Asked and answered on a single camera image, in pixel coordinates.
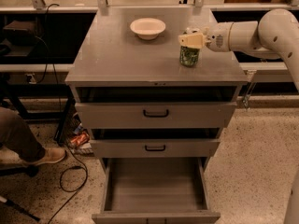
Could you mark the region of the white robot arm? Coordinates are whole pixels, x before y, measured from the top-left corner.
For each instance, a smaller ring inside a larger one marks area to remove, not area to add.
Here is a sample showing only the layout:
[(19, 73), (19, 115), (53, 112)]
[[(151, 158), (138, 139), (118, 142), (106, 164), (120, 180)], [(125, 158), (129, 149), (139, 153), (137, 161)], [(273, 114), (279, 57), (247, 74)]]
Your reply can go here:
[[(298, 21), (273, 9), (260, 21), (219, 23), (199, 36), (214, 51), (280, 58), (298, 82)], [(210, 203), (221, 212), (216, 224), (299, 224), (298, 107), (237, 110), (220, 149), (207, 167)]]

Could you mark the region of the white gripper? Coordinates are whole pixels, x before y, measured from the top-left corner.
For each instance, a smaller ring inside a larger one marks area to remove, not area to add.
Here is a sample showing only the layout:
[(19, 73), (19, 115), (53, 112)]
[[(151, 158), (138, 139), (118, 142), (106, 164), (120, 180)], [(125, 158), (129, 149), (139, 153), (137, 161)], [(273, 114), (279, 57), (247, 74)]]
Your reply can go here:
[(199, 28), (188, 27), (185, 35), (178, 37), (178, 42), (182, 47), (191, 49), (202, 49), (206, 46), (215, 52), (228, 52), (232, 26), (231, 22), (220, 22), (206, 28), (205, 35)]

